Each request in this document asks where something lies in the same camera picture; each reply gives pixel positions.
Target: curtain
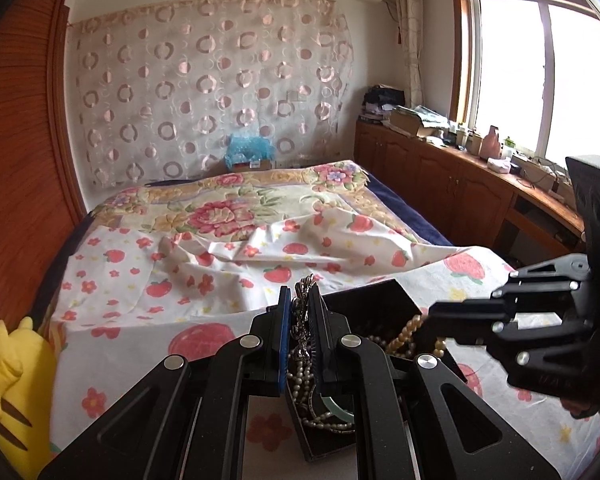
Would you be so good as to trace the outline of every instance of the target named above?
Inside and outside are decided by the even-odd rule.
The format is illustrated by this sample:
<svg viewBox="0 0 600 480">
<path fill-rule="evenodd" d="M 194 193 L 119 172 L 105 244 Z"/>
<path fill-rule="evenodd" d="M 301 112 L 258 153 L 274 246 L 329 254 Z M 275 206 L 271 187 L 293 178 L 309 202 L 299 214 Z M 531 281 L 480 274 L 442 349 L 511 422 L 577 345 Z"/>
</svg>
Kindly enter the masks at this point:
<svg viewBox="0 0 600 480">
<path fill-rule="evenodd" d="M 404 101 L 408 107 L 422 104 L 420 51 L 422 50 L 422 0 L 396 0 L 402 38 Z"/>
<path fill-rule="evenodd" d="M 177 0 L 75 23 L 70 135 L 89 186 L 224 171 L 231 134 L 277 162 L 339 155 L 353 63 L 334 0 Z"/>
</svg>

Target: open box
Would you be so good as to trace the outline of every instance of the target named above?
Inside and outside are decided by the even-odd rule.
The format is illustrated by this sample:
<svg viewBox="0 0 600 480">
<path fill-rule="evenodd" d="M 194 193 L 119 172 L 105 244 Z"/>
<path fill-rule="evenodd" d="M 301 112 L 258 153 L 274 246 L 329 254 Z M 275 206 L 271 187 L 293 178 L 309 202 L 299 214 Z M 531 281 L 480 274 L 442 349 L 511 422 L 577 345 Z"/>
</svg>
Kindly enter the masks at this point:
<svg viewBox="0 0 600 480">
<path fill-rule="evenodd" d="M 329 310 L 347 317 L 352 333 L 360 337 L 379 336 L 385 341 L 395 338 L 407 321 L 420 313 L 420 309 L 395 280 L 334 292 L 323 298 Z M 417 335 L 416 332 L 414 340 L 419 347 L 421 343 L 418 341 Z M 432 348 L 432 345 L 429 347 L 425 344 L 422 351 L 432 351 Z M 442 357 L 442 362 L 465 381 L 458 364 L 448 351 Z M 355 445 L 356 436 L 353 433 L 337 434 L 303 426 L 292 401 L 288 381 L 286 382 L 285 397 L 292 413 L 292 420 L 296 427 L 304 459 L 307 462 L 314 462 Z M 341 407 L 352 409 L 353 402 L 350 396 L 340 396 L 335 400 Z"/>
</svg>

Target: silver bolt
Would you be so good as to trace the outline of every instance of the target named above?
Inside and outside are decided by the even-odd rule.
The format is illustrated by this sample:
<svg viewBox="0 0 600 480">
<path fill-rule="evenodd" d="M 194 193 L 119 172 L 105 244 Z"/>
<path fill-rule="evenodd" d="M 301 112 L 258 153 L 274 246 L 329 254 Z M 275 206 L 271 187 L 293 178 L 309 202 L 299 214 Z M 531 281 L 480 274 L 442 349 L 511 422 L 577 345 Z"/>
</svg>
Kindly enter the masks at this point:
<svg viewBox="0 0 600 480">
<path fill-rule="evenodd" d="M 247 334 L 240 338 L 240 346 L 244 348 L 256 348 L 260 344 L 260 338 L 256 335 Z"/>
<path fill-rule="evenodd" d="M 167 370 L 177 370 L 184 366 L 184 359 L 179 355 L 170 355 L 162 362 L 162 364 Z"/>
<path fill-rule="evenodd" d="M 422 354 L 421 356 L 418 356 L 418 366 L 431 370 L 438 366 L 438 360 L 431 354 Z"/>
<path fill-rule="evenodd" d="M 347 334 L 342 336 L 340 342 L 348 348 L 355 348 L 356 346 L 360 346 L 360 343 L 362 343 L 360 338 L 355 334 Z"/>
<path fill-rule="evenodd" d="M 516 362 L 520 365 L 520 366 L 524 366 L 529 362 L 529 352 L 520 352 L 517 356 L 516 356 Z"/>
</svg>

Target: strawberry print sheet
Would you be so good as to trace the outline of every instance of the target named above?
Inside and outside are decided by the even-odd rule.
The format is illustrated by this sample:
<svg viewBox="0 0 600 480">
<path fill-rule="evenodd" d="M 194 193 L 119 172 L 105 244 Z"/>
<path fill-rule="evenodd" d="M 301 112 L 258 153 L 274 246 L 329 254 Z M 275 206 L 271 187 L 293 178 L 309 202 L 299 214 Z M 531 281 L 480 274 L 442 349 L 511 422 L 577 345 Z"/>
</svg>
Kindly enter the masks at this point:
<svg viewBox="0 0 600 480">
<path fill-rule="evenodd" d="M 308 273 L 323 294 L 395 278 L 423 312 L 437 300 L 487 297 L 506 281 L 511 269 L 493 252 L 427 244 L 374 200 L 355 165 L 339 164 L 142 188 L 101 209 L 130 208 L 102 213 L 66 268 L 48 331 L 58 355 L 52 450 L 166 355 L 203 358 L 247 333 L 280 285 Z M 197 194 L 182 190 L 193 185 Z M 577 478 L 600 446 L 600 418 L 574 421 L 557 399 L 507 386 L 483 349 L 448 347 L 468 386 L 563 478 Z M 353 452 L 304 462 L 283 399 L 251 399 L 248 419 L 245 478 L 357 478 Z"/>
</svg>

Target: pikachu plush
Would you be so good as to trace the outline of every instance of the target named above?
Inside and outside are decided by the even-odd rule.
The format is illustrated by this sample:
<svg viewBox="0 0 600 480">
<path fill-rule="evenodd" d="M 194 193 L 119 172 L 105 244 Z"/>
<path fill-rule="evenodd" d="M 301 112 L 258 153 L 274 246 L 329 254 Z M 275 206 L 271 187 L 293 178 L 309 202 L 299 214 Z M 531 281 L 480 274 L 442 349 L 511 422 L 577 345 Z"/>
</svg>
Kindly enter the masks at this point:
<svg viewBox="0 0 600 480">
<path fill-rule="evenodd" d="M 0 450 L 25 479 L 51 460 L 49 418 L 56 358 L 25 317 L 10 334 L 0 321 Z"/>
</svg>

